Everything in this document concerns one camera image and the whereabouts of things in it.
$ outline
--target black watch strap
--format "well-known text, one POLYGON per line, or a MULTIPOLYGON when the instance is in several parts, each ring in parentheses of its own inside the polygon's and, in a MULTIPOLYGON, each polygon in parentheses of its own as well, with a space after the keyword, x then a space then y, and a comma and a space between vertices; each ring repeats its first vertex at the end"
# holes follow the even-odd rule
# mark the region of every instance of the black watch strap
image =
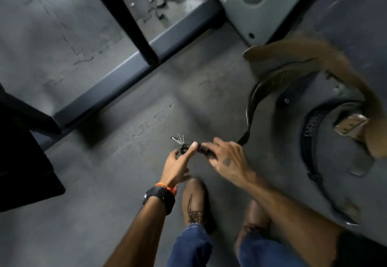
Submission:
POLYGON ((156 196, 164 202, 167 215, 171 213, 173 205, 175 204, 175 196, 170 191, 162 186, 150 188, 144 196, 143 206, 151 196, 156 196))

